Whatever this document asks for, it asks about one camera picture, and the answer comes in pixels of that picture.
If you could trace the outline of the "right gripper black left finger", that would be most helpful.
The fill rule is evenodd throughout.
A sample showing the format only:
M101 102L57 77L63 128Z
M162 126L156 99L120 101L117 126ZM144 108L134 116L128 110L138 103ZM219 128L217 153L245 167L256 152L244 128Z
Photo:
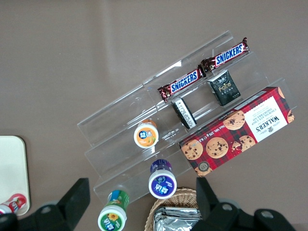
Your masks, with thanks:
M38 231L73 231L90 204L88 178L80 178L56 203L35 212Z

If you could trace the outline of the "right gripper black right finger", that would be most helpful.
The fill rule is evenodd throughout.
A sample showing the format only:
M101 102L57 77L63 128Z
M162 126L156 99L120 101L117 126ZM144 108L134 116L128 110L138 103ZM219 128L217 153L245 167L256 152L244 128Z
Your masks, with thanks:
M196 199L202 219L195 231L230 231L238 223L239 210L228 202L220 202L206 178L196 179Z

